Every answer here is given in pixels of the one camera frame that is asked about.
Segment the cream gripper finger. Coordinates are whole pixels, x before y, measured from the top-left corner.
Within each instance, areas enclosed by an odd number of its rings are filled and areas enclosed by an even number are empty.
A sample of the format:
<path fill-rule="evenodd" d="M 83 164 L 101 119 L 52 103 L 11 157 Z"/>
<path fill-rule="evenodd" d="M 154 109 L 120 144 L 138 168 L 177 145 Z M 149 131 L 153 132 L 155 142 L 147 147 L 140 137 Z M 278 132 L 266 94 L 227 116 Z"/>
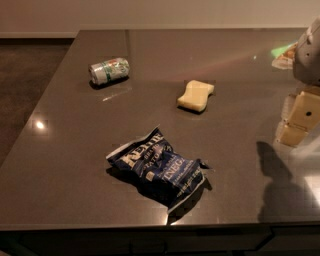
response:
<path fill-rule="evenodd" d="M 320 122 L 320 96 L 307 91 L 285 98 L 276 140 L 296 147 Z"/>

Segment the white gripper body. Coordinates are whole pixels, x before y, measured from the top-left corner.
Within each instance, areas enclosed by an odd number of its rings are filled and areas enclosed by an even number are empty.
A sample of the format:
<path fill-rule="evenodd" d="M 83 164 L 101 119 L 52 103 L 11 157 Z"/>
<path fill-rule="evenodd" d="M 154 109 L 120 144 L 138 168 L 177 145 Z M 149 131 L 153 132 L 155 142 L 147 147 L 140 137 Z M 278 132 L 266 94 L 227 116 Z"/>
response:
<path fill-rule="evenodd" d="M 298 40 L 293 74 L 304 84 L 320 86 L 320 17 L 313 21 Z"/>

